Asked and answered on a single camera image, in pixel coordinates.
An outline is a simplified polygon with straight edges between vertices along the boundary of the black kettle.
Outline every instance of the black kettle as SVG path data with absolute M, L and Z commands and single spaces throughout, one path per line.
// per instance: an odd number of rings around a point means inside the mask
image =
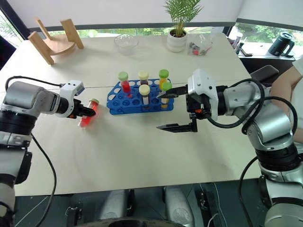
M 276 39 L 274 44 L 269 48 L 268 52 L 275 56 L 285 56 L 285 57 L 292 57 L 289 55 L 290 51 L 294 47 L 293 36 L 287 32 L 281 32 L 280 36 Z M 283 51 L 289 45 L 288 50 L 286 53 Z

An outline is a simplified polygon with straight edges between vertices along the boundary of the window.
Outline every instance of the window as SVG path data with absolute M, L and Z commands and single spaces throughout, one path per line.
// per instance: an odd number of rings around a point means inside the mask
M 241 32 L 243 34 L 241 42 L 245 43 L 243 48 L 246 52 L 253 53 L 254 55 L 266 55 L 271 44 L 278 38 L 281 32 L 285 31 L 294 37 L 295 46 L 292 49 L 294 55 L 297 57 L 301 56 L 303 54 L 303 32 L 301 31 L 236 23 L 230 35 Z
M 210 33 L 213 27 L 186 27 L 185 30 L 190 33 Z M 90 29 L 77 30 L 80 38 L 86 37 L 113 37 L 121 34 L 129 35 L 166 35 L 171 27 L 161 28 L 119 28 L 119 29 Z M 49 32 L 50 35 L 64 34 L 64 31 Z
M 18 47 L 23 39 L 0 10 L 0 35 L 10 44 Z

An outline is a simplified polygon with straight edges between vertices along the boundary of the plastic bag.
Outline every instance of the plastic bag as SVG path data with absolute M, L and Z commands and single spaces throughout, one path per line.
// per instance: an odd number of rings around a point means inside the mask
M 212 34 L 188 34 L 187 53 L 189 55 L 205 55 L 212 46 Z

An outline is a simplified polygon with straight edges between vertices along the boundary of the green plant leaves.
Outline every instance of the green plant leaves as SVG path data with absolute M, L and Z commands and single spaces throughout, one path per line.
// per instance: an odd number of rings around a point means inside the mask
M 192 21 L 201 11 L 200 0 L 165 0 L 166 12 L 176 24 L 176 36 L 182 36 L 184 23 Z

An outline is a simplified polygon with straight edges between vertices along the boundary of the white wall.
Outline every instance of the white wall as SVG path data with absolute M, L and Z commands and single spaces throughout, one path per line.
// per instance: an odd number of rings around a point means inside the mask
M 244 0 L 238 18 L 303 27 L 303 0 Z
M 71 18 L 75 25 L 168 23 L 164 0 L 8 0 L 28 28 L 60 26 Z M 235 22 L 243 0 L 201 0 L 204 6 L 194 22 Z

